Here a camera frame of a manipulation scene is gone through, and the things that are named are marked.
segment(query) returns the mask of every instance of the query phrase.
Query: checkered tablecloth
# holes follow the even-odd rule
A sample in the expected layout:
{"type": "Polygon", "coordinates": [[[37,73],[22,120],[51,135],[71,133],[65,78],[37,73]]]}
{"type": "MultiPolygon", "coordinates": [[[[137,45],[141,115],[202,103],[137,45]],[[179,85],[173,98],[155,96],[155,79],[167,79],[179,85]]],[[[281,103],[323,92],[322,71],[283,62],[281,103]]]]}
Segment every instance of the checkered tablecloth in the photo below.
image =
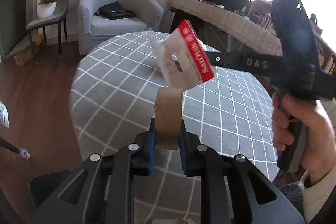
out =
{"type": "MultiPolygon", "coordinates": [[[[148,129],[156,92],[166,83],[147,38],[146,32],[113,37],[80,62],[70,108],[83,159],[114,154],[148,129]]],[[[222,155],[246,155],[273,180],[277,166],[269,95],[249,73],[214,69],[213,80],[184,92],[187,130],[222,155]]],[[[156,150],[155,157],[152,175],[134,179],[136,218],[198,217],[200,179],[183,175],[178,150],[156,150]]]]}

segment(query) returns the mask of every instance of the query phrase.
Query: wooden floor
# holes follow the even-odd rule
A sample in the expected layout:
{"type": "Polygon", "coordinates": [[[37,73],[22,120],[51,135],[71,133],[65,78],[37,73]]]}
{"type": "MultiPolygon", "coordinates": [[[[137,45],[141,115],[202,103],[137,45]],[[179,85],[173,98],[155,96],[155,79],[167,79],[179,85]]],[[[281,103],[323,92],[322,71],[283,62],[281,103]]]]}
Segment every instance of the wooden floor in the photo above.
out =
{"type": "Polygon", "coordinates": [[[23,67],[14,58],[0,63],[0,100],[9,115],[9,128],[0,124],[0,137],[31,155],[25,160],[0,148],[0,187],[19,215],[27,220],[34,210],[29,195],[33,177],[73,170],[81,163],[72,129],[68,97],[72,78],[81,59],[77,42],[62,43],[38,54],[23,67]]]}

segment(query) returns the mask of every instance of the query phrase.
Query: baseboard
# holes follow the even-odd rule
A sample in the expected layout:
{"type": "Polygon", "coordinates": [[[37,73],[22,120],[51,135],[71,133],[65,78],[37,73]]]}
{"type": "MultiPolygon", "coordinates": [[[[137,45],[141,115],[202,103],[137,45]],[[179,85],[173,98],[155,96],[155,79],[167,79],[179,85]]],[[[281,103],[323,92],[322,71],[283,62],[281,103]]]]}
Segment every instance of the baseboard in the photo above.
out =
{"type": "MultiPolygon", "coordinates": [[[[61,36],[62,43],[65,42],[65,36],[61,36]]],[[[70,41],[78,41],[78,34],[72,33],[68,34],[68,42],[70,41]]],[[[58,37],[47,37],[47,45],[58,44],[58,37]]]]}

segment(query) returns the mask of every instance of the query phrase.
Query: finger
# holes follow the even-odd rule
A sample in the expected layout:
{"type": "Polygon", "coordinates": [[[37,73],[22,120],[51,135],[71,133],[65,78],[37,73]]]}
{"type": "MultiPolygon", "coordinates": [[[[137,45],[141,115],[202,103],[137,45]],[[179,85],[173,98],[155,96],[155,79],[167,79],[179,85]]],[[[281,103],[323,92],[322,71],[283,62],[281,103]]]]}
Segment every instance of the finger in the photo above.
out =
{"type": "Polygon", "coordinates": [[[286,94],[283,97],[282,103],[288,113],[301,120],[312,131],[320,131],[320,127],[324,123],[324,117],[315,111],[315,106],[307,101],[297,99],[291,94],[286,94]]]}
{"type": "Polygon", "coordinates": [[[279,95],[276,92],[273,92],[272,95],[272,105],[278,107],[280,105],[279,95]]]}
{"type": "Polygon", "coordinates": [[[289,119],[286,114],[278,107],[275,107],[272,114],[272,122],[281,128],[289,126],[289,119]]]}
{"type": "Polygon", "coordinates": [[[287,129],[277,127],[273,125],[273,140],[276,140],[280,143],[284,143],[286,145],[291,145],[294,142],[294,136],[287,129]]]}
{"type": "Polygon", "coordinates": [[[275,149],[284,151],[286,149],[286,145],[284,143],[278,142],[277,140],[273,140],[273,146],[275,149]]]}

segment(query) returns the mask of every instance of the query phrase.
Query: black bag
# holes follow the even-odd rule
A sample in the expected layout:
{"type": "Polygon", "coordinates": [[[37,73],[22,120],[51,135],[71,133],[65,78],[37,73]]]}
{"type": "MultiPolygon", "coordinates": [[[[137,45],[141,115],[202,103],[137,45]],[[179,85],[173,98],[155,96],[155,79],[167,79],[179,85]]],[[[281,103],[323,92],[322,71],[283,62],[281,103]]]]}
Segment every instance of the black bag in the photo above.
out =
{"type": "Polygon", "coordinates": [[[100,7],[99,13],[112,20],[135,17],[135,14],[132,11],[122,8],[118,1],[100,7]]]}

